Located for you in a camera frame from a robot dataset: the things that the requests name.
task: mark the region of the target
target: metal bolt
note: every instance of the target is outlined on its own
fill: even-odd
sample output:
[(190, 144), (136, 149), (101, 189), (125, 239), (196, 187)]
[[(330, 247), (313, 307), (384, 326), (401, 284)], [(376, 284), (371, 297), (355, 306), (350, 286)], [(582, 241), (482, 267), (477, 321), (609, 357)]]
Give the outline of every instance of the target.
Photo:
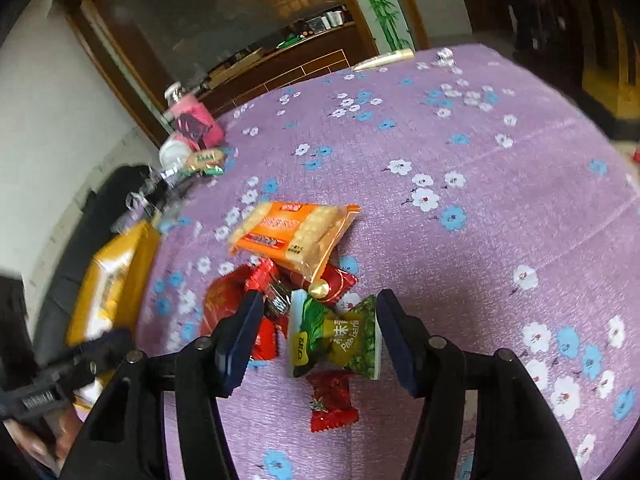
[(196, 348), (198, 350), (206, 350), (211, 346), (211, 339), (208, 337), (201, 337), (196, 340)]
[(513, 361), (513, 352), (507, 348), (498, 348), (498, 357), (503, 361)]
[(447, 345), (447, 340), (439, 335), (434, 335), (429, 338), (429, 346), (437, 350), (442, 350)]
[(130, 350), (129, 352), (127, 352), (127, 361), (129, 361), (131, 364), (137, 363), (138, 361), (140, 361), (140, 359), (142, 359), (143, 356), (144, 354), (140, 350)]

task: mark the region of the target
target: floral tablecloth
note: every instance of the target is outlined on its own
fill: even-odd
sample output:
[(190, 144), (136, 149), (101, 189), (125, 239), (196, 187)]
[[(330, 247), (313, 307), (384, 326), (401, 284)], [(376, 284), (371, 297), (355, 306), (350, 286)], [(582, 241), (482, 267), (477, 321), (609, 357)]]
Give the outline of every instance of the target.
[[(223, 116), (225, 174), (191, 193), (166, 234), (138, 345), (161, 354), (197, 337), (208, 285), (249, 260), (230, 256), (226, 238), (258, 201), (356, 203), (362, 214), (335, 255), (359, 278), (345, 306), (389, 287), (462, 349), (514, 349), (594, 479), (638, 420), (640, 198), (619, 155), (555, 90), (484, 46), (453, 50), (454, 67), (421, 52)], [(220, 401), (239, 477), (399, 478), (422, 403), (383, 359), (379, 381), (351, 381), (360, 421), (314, 434), (311, 388), (286, 378), (284, 358), (249, 368)], [(183, 472), (167, 402), (175, 480)]]

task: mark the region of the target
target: orange snack package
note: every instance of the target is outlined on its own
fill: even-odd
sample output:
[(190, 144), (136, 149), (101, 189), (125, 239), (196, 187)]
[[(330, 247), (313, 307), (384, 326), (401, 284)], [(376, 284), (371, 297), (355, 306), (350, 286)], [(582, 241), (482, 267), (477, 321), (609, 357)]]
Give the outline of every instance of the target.
[(229, 237), (231, 252), (245, 249), (266, 256), (314, 282), (359, 213), (357, 205), (260, 202)]

